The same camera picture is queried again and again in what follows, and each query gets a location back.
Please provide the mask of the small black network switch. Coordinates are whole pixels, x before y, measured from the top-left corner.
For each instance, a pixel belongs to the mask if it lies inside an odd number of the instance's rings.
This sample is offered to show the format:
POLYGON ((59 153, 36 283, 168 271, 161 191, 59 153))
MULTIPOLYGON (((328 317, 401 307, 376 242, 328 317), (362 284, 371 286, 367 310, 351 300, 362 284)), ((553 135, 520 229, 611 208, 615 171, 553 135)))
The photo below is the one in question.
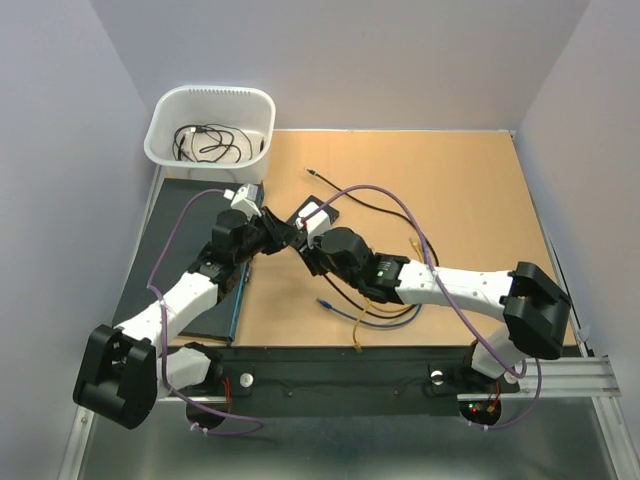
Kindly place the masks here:
MULTIPOLYGON (((303 216, 306 217, 309 214, 309 211, 311 210, 311 206, 315 207, 316 209, 318 209, 322 204, 324 203, 323 200, 320 200, 318 197, 314 196, 314 195, 310 195, 305 201, 302 202, 302 204, 298 207, 298 209, 289 217, 289 219, 286 221, 287 223, 293 225, 294 227, 296 227, 295 225, 295 221, 296 218, 298 216, 298 214, 303 211, 303 216)), ((339 217, 339 211, 336 210, 335 208, 333 208, 332 206, 326 206, 324 208, 322 208, 330 217, 330 221, 331 221, 331 227, 332 224, 338 219, 339 217)))

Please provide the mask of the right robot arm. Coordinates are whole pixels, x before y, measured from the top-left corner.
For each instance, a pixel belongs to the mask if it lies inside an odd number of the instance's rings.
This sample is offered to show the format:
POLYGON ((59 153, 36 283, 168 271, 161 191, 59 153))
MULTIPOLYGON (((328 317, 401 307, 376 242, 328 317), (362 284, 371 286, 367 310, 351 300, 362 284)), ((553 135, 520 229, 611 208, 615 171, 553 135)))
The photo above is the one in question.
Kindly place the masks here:
POLYGON ((556 360, 563 353, 571 299, 533 263, 495 272, 435 267, 375 253, 346 227, 306 240, 298 252, 313 275, 331 273, 374 302, 449 306, 461 319, 475 312, 501 321, 488 337, 469 329, 476 344, 460 378, 472 390, 528 358, 556 360))

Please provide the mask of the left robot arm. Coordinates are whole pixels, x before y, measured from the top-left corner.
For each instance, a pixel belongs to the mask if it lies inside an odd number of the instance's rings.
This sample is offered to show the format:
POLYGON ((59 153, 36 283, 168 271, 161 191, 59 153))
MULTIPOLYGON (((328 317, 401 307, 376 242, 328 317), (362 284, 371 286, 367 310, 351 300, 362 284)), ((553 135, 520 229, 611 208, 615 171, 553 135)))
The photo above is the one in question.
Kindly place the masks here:
POLYGON ((169 341, 236 288, 246 262, 287 248, 296 235, 295 226, 266 207, 252 216, 236 209, 220 212, 209 242, 168 292, 148 284, 155 302, 116 326, 100 325, 91 332, 73 401, 136 428, 156 400, 172 390, 170 361, 180 369, 190 367, 186 381, 199 393, 215 392, 222 384, 220 366, 201 348, 169 354, 169 341))

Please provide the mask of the white plastic bin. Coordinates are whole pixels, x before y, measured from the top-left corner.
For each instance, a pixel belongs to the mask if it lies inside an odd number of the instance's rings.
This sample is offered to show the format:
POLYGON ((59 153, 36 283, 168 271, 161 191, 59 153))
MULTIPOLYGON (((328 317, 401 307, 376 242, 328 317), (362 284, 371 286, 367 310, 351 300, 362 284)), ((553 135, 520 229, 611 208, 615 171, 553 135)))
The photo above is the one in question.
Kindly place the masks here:
POLYGON ((275 119, 274 101, 259 89, 182 86, 158 100, 144 151, 173 178, 259 184, 275 119))

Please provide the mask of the large black rack switch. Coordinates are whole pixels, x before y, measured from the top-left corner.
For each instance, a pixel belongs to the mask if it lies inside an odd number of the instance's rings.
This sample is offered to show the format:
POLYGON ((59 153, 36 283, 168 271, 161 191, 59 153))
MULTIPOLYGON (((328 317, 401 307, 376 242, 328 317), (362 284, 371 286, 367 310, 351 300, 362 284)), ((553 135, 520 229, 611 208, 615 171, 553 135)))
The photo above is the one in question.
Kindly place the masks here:
MULTIPOLYGON (((153 281, 156 288, 166 293, 177 283, 202 248, 211 240, 211 230, 217 215, 230 207, 230 201, 220 194, 208 194, 197 200, 185 215, 169 250, 162 255, 166 241, 188 201, 207 189, 236 191, 239 187, 236 183, 185 179, 163 181, 112 319, 113 325, 132 318, 157 299, 146 289, 151 271, 157 262, 161 265, 153 281)), ((182 334, 204 341, 219 340, 232 343, 236 337, 245 283, 246 281, 242 280, 221 303, 198 316, 182 334)))

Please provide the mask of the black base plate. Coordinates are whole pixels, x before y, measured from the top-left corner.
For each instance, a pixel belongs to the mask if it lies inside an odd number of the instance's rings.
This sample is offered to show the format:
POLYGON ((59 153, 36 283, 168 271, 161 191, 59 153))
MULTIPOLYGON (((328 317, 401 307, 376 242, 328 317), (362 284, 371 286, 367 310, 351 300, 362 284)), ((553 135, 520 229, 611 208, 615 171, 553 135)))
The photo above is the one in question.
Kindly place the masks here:
POLYGON ((456 416, 496 423, 482 403, 519 386, 469 366, 467 347, 209 348, 212 378, 184 388, 220 396, 234 414, 260 417, 456 416))

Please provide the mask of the aluminium rail frame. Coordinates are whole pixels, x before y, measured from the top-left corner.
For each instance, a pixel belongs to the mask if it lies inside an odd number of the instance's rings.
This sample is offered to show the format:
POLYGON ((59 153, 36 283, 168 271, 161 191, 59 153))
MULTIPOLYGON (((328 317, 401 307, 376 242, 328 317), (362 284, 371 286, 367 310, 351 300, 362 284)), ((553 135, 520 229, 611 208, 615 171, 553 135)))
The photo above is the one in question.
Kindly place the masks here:
POLYGON ((199 398, 231 421, 193 432, 168 398, 134 430, 85 415, 69 479, 625 479, 608 428, 610 366, 570 352, 515 384, 485 380, 459 347, 221 350, 230 391, 199 398))

